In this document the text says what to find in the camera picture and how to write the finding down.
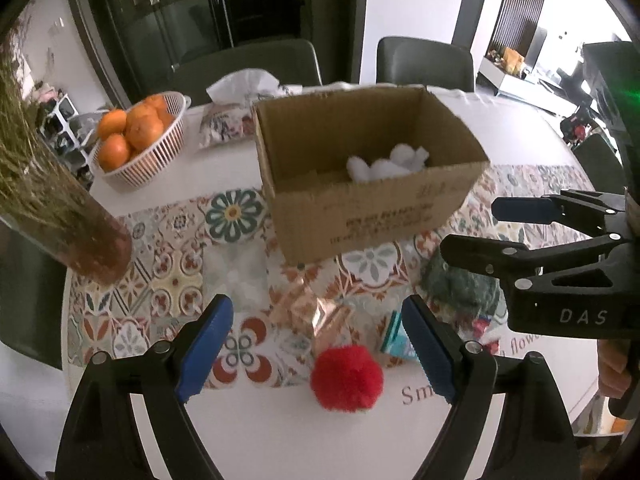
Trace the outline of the person's right hand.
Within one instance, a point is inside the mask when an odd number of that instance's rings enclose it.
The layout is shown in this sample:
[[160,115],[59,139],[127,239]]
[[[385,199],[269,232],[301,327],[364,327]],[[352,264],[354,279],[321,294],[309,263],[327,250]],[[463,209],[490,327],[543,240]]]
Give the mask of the person's right hand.
[[627,341],[598,341],[599,390],[604,396],[621,399],[629,389],[631,374],[627,370],[628,349]]

